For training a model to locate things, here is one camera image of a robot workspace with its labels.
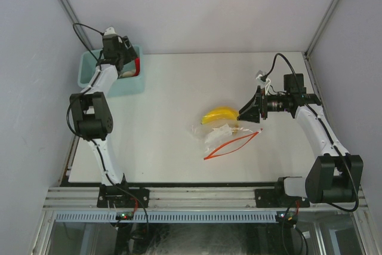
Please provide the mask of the red fake chili pepper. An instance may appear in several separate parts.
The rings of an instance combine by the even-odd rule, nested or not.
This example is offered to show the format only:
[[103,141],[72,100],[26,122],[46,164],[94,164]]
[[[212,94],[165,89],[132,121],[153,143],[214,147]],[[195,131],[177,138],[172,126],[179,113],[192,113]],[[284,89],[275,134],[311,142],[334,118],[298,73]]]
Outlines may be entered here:
[[134,74],[134,76],[138,76],[140,74],[140,58],[137,57],[134,60],[134,63],[135,63],[135,74]]

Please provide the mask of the clear zip top bag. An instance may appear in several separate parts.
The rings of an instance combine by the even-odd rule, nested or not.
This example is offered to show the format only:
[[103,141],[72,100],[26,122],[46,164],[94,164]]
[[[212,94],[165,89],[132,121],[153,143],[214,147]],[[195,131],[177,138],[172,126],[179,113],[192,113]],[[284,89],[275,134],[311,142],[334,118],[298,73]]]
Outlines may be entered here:
[[219,120],[202,125],[202,117],[190,126],[190,132],[199,141],[205,161],[240,150],[263,130],[256,124],[238,120]]

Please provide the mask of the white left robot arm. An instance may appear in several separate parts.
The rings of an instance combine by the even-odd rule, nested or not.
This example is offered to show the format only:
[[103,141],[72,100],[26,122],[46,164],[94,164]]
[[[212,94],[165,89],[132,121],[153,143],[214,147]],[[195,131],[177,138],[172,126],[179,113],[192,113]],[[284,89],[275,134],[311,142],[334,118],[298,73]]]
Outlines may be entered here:
[[119,36],[113,27],[102,34],[103,48],[89,84],[69,98],[67,113],[72,114],[69,129],[90,145],[105,186],[121,185],[125,176],[118,166],[111,144],[113,117],[106,96],[126,64],[138,58],[129,39]]

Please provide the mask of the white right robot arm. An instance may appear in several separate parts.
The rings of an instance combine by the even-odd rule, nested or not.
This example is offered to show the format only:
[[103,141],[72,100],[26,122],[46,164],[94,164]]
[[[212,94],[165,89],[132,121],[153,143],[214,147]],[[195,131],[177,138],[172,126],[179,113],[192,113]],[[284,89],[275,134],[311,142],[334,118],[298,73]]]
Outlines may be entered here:
[[281,180],[282,187],[274,191],[275,202],[286,207],[300,197],[314,204],[358,204],[363,160],[340,143],[318,96],[306,92],[303,74],[284,75],[284,91],[277,94],[269,94],[271,81],[264,72],[259,71],[256,79],[260,84],[240,109],[238,120],[259,123],[271,112],[288,112],[303,129],[316,158],[307,176]]

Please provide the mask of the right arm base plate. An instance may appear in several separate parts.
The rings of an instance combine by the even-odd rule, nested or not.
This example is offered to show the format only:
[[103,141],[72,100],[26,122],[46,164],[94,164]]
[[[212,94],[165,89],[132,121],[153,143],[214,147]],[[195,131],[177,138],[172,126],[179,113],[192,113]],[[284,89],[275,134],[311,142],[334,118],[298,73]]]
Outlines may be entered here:
[[298,202],[302,208],[310,207],[310,202],[300,197],[288,196],[284,193],[278,194],[274,189],[255,189],[254,190],[257,208],[287,208],[290,203]]

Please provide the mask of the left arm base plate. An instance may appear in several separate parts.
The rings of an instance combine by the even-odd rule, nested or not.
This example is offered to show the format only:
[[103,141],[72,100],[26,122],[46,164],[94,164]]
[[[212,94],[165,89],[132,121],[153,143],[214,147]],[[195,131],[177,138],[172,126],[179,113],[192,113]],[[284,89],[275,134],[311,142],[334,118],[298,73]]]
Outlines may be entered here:
[[97,208],[134,208],[149,205],[150,190],[146,188],[128,189],[124,191],[114,187],[101,185],[97,198]]

